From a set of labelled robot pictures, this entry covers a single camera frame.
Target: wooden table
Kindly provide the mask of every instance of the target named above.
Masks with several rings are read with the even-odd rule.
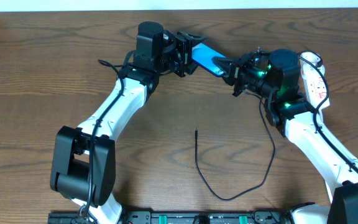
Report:
[[[106,99],[116,77],[96,59],[122,63],[142,21],[205,35],[228,57],[258,46],[320,53],[331,89],[324,121],[358,157],[358,9],[0,13],[0,222],[77,209],[49,187],[56,133]],[[222,197],[259,184],[272,153],[258,99],[231,93],[202,69],[162,77],[116,144],[117,200],[154,210],[329,205],[317,170],[271,127],[277,153],[265,185],[232,202],[211,195],[195,169],[195,128],[201,170]]]

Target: white panel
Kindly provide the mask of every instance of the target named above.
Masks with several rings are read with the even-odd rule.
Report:
[[[0,0],[0,12],[358,7],[356,0]]]

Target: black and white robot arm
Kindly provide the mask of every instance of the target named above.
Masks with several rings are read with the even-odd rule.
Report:
[[[331,202],[335,201],[336,188],[358,183],[358,173],[349,168],[358,168],[358,159],[335,138],[318,114],[316,121],[320,131],[340,153],[316,132],[313,121],[316,102],[312,95],[306,99],[298,94],[301,68],[296,53],[286,49],[274,52],[258,50],[230,59],[201,44],[204,40],[204,37],[184,32],[173,35],[154,22],[141,23],[133,52],[134,61],[127,62],[129,54],[106,101],[77,128],[64,126],[57,134],[50,179],[52,190],[84,207],[91,179],[91,217],[98,223],[116,224],[122,207],[112,194],[116,175],[115,142],[132,115],[154,92],[161,73],[175,72],[183,77],[185,73],[192,74],[198,65],[234,86],[234,96],[247,90],[266,98],[264,108],[269,123],[296,144],[317,168],[326,181]],[[302,67],[303,78],[307,75],[304,71],[306,68]],[[307,84],[317,85],[312,78]],[[93,133],[95,141],[94,148],[91,148]],[[89,150],[93,150],[92,162],[74,158],[75,154],[87,154]],[[90,175],[91,163],[93,175]],[[329,208],[316,206],[293,211],[294,222],[326,223]]]

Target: white arm segment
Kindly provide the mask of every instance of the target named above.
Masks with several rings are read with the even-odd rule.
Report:
[[[321,122],[319,115],[317,115],[317,123],[322,127],[321,130],[327,138],[348,157],[350,161],[355,162],[358,167],[358,158],[335,138],[324,123]],[[295,115],[295,118],[291,120],[287,120],[285,124],[285,135],[288,140],[305,153],[318,172],[323,176],[331,203],[335,188],[341,187],[345,180],[358,183],[358,174],[354,171],[349,171],[349,165],[331,149],[319,133],[316,133],[312,113],[305,112]]]
[[[96,136],[103,134],[109,136],[109,139],[117,141],[118,136],[128,123],[132,115],[141,108],[147,96],[147,87],[140,84],[137,80],[125,78],[124,80],[124,94],[116,101],[114,106],[107,112],[100,127],[97,130]],[[100,117],[103,111],[110,105],[121,90],[121,83],[116,82],[114,90],[99,107],[98,110],[86,121],[78,125],[82,128],[83,133],[92,134],[96,119]],[[86,202],[78,199],[73,199],[73,202],[82,206]],[[98,206],[97,208],[90,207],[89,212],[98,220],[98,223],[116,224],[121,216],[122,206],[116,201],[114,195],[111,193],[107,202]]]

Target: blue object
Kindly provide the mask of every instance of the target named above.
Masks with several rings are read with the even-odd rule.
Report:
[[[197,46],[193,47],[193,52],[191,53],[191,58],[193,61],[214,76],[222,77],[224,72],[212,62],[213,57],[225,56],[217,53],[205,44],[198,44]]]

